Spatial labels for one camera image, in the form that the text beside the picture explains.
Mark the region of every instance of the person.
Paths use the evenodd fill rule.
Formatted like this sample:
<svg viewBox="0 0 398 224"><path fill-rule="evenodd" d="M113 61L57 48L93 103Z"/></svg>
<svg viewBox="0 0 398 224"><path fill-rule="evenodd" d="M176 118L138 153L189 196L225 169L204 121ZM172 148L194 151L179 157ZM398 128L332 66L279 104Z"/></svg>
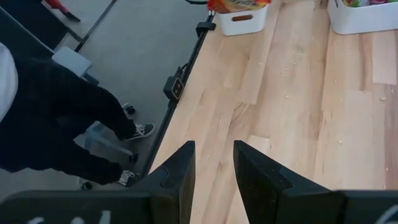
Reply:
<svg viewBox="0 0 398 224"><path fill-rule="evenodd" d="M121 141L147 137L155 129L128 119L107 90L50 59L13 57L0 43L0 168L54 169L101 185L135 183L135 173L91 155L61 132L56 119L70 114L98 120Z"/></svg>

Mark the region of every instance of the chair wheel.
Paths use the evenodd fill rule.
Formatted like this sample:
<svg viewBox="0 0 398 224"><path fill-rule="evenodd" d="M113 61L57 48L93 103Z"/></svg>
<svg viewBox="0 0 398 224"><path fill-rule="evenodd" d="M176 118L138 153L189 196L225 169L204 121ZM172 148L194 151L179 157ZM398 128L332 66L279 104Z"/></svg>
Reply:
<svg viewBox="0 0 398 224"><path fill-rule="evenodd" d="M93 189L93 185L90 182L85 182L81 185L81 190L91 190Z"/></svg>
<svg viewBox="0 0 398 224"><path fill-rule="evenodd" d="M129 161L135 164L138 161L138 154L133 154L132 156L129 156Z"/></svg>
<svg viewBox="0 0 398 224"><path fill-rule="evenodd" d="M128 106L125 110L129 115L132 115L136 112L136 109L133 106Z"/></svg>

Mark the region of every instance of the white plastic basket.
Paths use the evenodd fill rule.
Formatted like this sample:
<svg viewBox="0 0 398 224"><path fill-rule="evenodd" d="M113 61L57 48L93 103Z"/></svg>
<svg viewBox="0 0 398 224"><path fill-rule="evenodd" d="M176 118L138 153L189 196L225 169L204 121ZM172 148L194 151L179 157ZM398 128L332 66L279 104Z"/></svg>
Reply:
<svg viewBox="0 0 398 224"><path fill-rule="evenodd" d="M358 34L398 29L398 2L348 7L342 0L329 0L330 25L338 34Z"/></svg>
<svg viewBox="0 0 398 224"><path fill-rule="evenodd" d="M266 25L268 5L258 10L218 14L224 35L249 34L262 31Z"/></svg>

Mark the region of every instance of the black and white sneaker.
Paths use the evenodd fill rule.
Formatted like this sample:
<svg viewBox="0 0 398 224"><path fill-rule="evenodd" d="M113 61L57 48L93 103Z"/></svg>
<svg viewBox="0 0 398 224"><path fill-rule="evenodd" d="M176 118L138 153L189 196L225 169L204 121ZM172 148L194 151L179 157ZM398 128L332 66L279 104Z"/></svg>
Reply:
<svg viewBox="0 0 398 224"><path fill-rule="evenodd" d="M136 124L136 132L127 139L122 139L122 141L130 141L134 139L146 138L155 132L154 124Z"/></svg>
<svg viewBox="0 0 398 224"><path fill-rule="evenodd" d="M129 170L124 170L120 175L120 179L118 180L118 184L121 184L125 187L131 187L139 180L139 174L135 174Z"/></svg>

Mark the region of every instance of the wooden table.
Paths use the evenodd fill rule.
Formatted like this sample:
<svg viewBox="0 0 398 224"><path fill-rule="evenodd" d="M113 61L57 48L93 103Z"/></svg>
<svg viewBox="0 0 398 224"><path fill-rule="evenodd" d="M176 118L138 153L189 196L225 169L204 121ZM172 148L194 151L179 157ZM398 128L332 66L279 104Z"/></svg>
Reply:
<svg viewBox="0 0 398 224"><path fill-rule="evenodd" d="M196 141L191 223L248 223L235 139L329 189L398 188L398 33L338 35L326 6L275 0L262 32L207 34L152 166Z"/></svg>

